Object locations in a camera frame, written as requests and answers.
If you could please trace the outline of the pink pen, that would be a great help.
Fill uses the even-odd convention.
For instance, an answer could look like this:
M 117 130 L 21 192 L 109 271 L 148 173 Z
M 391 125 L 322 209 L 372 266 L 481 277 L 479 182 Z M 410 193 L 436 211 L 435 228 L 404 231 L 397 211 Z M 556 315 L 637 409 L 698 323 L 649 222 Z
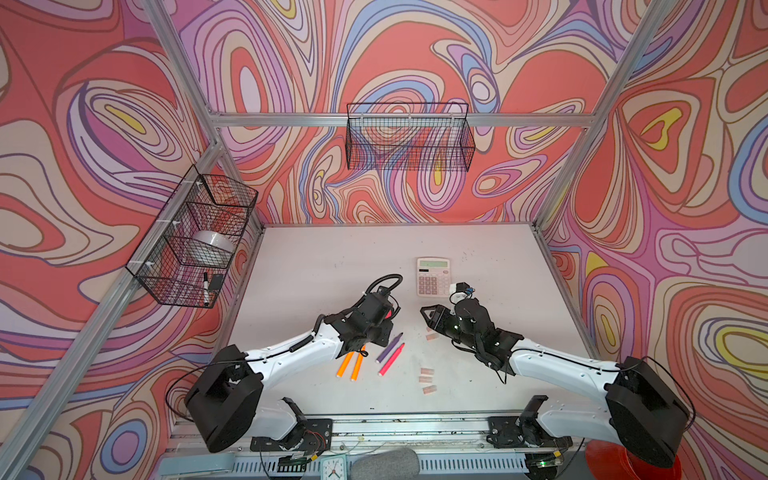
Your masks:
M 392 365 L 395 363 L 395 361 L 398 359 L 398 357 L 401 355 L 402 351 L 404 350 L 405 343 L 401 343 L 391 354 L 391 356 L 386 360 L 384 365 L 380 368 L 378 375 L 380 377 L 383 377 L 387 374 L 387 372 L 391 369 Z

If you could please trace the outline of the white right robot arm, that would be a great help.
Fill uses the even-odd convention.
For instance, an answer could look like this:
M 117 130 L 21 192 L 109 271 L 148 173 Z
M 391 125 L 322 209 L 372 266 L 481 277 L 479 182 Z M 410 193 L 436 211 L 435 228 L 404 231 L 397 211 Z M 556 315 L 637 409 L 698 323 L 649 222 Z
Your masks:
M 547 348 L 497 327 L 476 298 L 453 307 L 424 306 L 420 313 L 431 330 L 500 381 L 533 378 L 583 397 L 581 403 L 563 403 L 538 394 L 508 425 L 490 418 L 487 440 L 494 447 L 554 446 L 580 437 L 621 445 L 653 467 L 674 466 L 693 414 L 645 360 L 601 361 Z

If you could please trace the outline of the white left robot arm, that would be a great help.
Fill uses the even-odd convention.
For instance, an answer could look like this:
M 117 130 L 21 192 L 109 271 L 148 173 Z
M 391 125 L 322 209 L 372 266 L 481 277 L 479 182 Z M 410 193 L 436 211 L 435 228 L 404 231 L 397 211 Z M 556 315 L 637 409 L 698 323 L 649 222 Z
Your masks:
M 309 368 L 373 343 L 388 345 L 400 307 L 385 287 L 364 294 L 336 314 L 319 315 L 305 335 L 261 350 L 229 345 L 219 351 L 187 393 L 184 404 L 210 453 L 219 453 L 243 437 L 282 442 L 292 448 L 306 431 L 304 415 L 285 397 L 276 406 L 261 405 L 262 394 Z

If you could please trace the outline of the purple pen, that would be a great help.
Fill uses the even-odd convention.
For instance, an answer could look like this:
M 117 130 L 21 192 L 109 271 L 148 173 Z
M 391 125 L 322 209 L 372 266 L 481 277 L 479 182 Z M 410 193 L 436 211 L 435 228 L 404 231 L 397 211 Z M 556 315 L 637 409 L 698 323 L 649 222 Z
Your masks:
M 389 344 L 388 344 L 388 345 L 387 345 L 387 346 L 384 348 L 384 350 L 383 350 L 383 351 L 382 351 L 382 352 L 381 352 L 381 353 L 378 355 L 378 357 L 376 358 L 376 362 L 377 362 L 377 363 L 382 363 L 382 362 L 384 362 L 384 361 L 387 359 L 387 357 L 390 355 L 390 353 L 391 353 L 391 352 L 392 352 L 392 351 L 395 349 L 395 347 L 398 345 L 399 341 L 400 341 L 400 340 L 401 340 L 401 338 L 402 338 L 402 335 L 403 335 L 403 333 L 399 333 L 398 335 L 396 335 L 396 336 L 395 336 L 395 337 L 394 337 L 394 338 L 393 338 L 393 339 L 392 339 L 392 340 L 389 342 Z

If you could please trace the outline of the orange pen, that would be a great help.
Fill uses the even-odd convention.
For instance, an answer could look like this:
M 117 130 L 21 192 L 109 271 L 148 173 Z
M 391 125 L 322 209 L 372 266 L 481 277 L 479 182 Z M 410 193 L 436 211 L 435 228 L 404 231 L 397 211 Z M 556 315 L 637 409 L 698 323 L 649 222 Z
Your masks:
M 350 353 L 348 353 L 348 354 L 346 354 L 344 356 L 344 358 L 342 360 L 342 363 L 341 363 L 341 365 L 339 366 L 339 368 L 338 368 L 338 370 L 336 372 L 336 377 L 337 378 L 342 378 L 344 376 L 344 374 L 345 374 L 349 364 L 351 363 L 354 355 L 355 355 L 354 352 L 350 352 Z
M 355 364 L 354 364 L 354 367 L 353 367 L 353 371 L 352 371 L 352 374 L 350 376 L 350 380 L 351 381 L 356 382 L 358 380 L 359 372 L 360 372 L 360 369 L 361 369 L 361 366 L 362 366 L 364 358 L 365 358 L 365 356 L 362 353 L 358 353 L 357 354 L 357 357 L 356 357 L 356 360 L 355 360 Z

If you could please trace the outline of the pink desk calculator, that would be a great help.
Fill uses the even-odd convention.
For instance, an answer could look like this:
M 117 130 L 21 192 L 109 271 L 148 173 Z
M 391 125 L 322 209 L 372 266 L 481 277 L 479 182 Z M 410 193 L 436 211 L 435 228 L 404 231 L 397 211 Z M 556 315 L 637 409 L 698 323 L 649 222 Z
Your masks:
M 447 298 L 452 283 L 451 262 L 441 257 L 416 260 L 416 290 L 420 297 Z

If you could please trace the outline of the small white clock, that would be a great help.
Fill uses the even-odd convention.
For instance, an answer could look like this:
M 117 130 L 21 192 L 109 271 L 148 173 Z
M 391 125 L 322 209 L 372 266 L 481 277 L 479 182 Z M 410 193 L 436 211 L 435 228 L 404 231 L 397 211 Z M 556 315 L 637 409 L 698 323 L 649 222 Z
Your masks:
M 320 462 L 321 480 L 347 480 L 348 462 L 345 455 L 323 456 Z

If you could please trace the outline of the silver tape roll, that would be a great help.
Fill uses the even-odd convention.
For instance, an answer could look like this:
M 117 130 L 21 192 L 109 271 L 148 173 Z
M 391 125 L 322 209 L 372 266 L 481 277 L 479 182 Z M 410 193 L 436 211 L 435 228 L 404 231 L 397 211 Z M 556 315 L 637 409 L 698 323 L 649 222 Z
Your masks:
M 205 245 L 215 247 L 228 253 L 235 251 L 235 245 L 232 240 L 221 233 L 211 230 L 200 230 L 193 234 L 192 238 Z

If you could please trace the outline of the black marker in basket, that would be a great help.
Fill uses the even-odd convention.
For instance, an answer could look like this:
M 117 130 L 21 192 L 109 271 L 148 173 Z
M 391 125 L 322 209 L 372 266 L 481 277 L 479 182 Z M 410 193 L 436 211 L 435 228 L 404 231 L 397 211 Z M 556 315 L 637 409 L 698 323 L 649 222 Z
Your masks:
M 209 292 L 209 276 L 208 272 L 203 272 L 203 281 L 202 281 L 202 292 L 203 292 L 203 306 L 208 308 L 210 305 L 210 292 Z

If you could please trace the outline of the red bucket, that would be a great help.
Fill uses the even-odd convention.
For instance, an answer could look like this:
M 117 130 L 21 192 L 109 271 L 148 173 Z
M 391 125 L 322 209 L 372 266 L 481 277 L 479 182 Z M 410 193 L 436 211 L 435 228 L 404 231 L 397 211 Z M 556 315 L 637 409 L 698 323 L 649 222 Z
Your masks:
M 626 448 L 592 440 L 586 448 L 586 461 L 597 480 L 681 480 L 682 466 L 676 459 L 671 468 L 652 466 Z

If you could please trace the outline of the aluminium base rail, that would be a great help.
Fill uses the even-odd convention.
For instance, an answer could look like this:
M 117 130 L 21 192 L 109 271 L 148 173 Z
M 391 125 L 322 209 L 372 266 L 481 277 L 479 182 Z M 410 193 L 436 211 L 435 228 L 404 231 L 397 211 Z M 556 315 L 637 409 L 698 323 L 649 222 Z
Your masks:
M 181 424 L 161 460 L 161 479 L 320 479 L 323 456 L 353 463 L 399 448 L 414 450 L 419 477 L 556 477 L 573 447 L 569 438 L 532 446 L 515 438 L 517 412 L 309 416 L 304 441 L 290 450 L 271 440 L 244 437 L 210 454 L 199 435 Z

